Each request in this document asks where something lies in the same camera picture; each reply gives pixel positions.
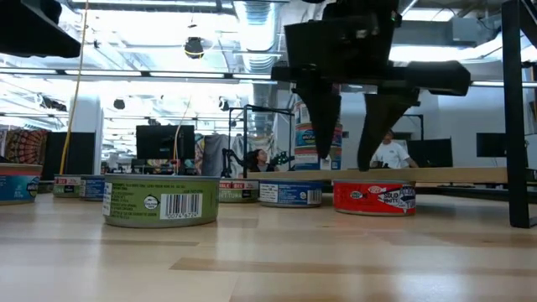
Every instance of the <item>can label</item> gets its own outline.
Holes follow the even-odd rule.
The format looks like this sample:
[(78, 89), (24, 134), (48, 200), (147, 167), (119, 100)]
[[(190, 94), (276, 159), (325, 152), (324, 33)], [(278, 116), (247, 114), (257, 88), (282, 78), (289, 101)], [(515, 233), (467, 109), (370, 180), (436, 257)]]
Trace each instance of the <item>can label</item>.
[(306, 206), (320, 205), (322, 183), (264, 181), (259, 185), (259, 201)]
[(37, 195), (36, 175), (0, 175), (0, 205), (2, 202), (33, 201)]
[(302, 101), (295, 103), (295, 121), (297, 125), (311, 122), (310, 112)]
[(415, 213), (416, 193), (408, 183), (334, 183), (334, 207), (384, 215)]
[(53, 194), (58, 197), (80, 197), (80, 176), (56, 176)]
[[(310, 123), (297, 125), (295, 127), (295, 146), (311, 147), (315, 146), (315, 134)], [(332, 137), (332, 146), (341, 147), (343, 143), (343, 128), (337, 125)]]
[(102, 199), (104, 195), (104, 178), (88, 178), (81, 181), (82, 198)]
[(332, 147), (326, 159), (321, 159), (314, 148), (295, 149), (296, 170), (339, 170), (341, 169), (341, 148)]
[(212, 217), (217, 181), (113, 180), (104, 187), (102, 213), (134, 222)]
[(256, 180), (220, 180), (220, 201), (241, 202), (257, 199), (259, 182)]

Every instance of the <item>colorful tapestry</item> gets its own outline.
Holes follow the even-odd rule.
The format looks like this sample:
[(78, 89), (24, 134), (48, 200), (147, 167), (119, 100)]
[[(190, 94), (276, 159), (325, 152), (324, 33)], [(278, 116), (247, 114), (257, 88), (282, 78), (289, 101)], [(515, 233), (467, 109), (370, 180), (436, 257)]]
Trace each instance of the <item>colorful tapestry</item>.
[(10, 130), (4, 157), (15, 164), (43, 164), (47, 144), (46, 130)]

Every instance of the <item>metal pole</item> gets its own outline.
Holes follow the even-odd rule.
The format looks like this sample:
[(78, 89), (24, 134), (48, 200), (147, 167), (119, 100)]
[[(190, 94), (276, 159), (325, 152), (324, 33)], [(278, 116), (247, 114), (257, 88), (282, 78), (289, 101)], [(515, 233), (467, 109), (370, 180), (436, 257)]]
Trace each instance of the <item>metal pole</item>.
[(227, 149), (231, 150), (232, 148), (232, 111), (233, 109), (229, 108), (229, 120), (227, 122), (228, 130), (227, 130)]
[(524, 99), (520, 58), (519, 0), (502, 4), (503, 97), (507, 137), (509, 221), (512, 227), (530, 228), (526, 185)]
[(424, 129), (424, 123), (423, 123), (423, 114), (418, 114), (418, 118), (420, 119), (421, 140), (425, 140), (425, 129)]
[[(289, 115), (289, 156), (291, 156), (291, 146), (293, 144), (293, 139), (291, 138), (293, 135), (293, 116), (294, 115)], [(288, 170), (291, 170), (291, 161), (289, 161), (288, 164)]]
[(246, 156), (248, 154), (248, 105), (246, 105), (242, 110), (242, 117), (244, 117), (244, 138), (242, 139), (242, 177), (247, 178), (248, 177), (248, 157)]

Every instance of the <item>woman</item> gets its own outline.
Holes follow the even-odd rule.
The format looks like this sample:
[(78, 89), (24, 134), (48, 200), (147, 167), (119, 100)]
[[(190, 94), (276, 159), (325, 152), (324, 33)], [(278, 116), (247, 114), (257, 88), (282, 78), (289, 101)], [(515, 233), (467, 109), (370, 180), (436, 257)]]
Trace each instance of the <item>woman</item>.
[(249, 152), (247, 155), (248, 172), (274, 172), (278, 167), (267, 163), (267, 153), (262, 149)]

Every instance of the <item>wooden plank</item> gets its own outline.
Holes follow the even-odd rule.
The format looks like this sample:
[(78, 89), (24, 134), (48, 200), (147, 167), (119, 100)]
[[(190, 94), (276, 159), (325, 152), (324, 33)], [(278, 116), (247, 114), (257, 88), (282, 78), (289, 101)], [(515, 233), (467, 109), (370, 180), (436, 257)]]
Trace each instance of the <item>wooden plank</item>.
[(419, 168), (419, 169), (357, 169), (340, 171), (290, 171), (248, 173), (258, 180), (408, 180), (421, 183), (507, 183), (503, 168)]

